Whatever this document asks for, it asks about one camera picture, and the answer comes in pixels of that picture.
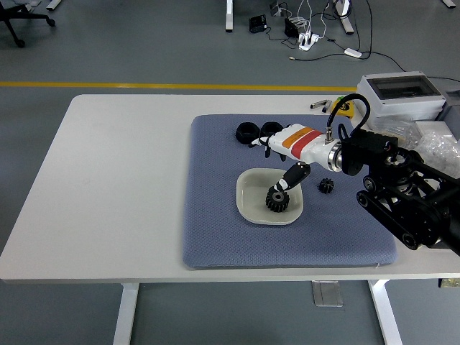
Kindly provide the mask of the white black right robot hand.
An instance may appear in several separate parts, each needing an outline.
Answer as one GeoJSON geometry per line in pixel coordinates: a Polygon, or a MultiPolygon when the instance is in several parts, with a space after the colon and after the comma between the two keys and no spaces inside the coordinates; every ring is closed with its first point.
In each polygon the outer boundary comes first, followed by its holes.
{"type": "Polygon", "coordinates": [[[260,137],[250,146],[265,147],[265,155],[276,152],[282,159],[289,157],[295,164],[270,188],[271,192],[285,192],[294,188],[311,171],[310,164],[318,163],[327,170],[340,172],[341,143],[334,139],[331,130],[322,133],[301,124],[292,124],[269,137],[260,137]]]}

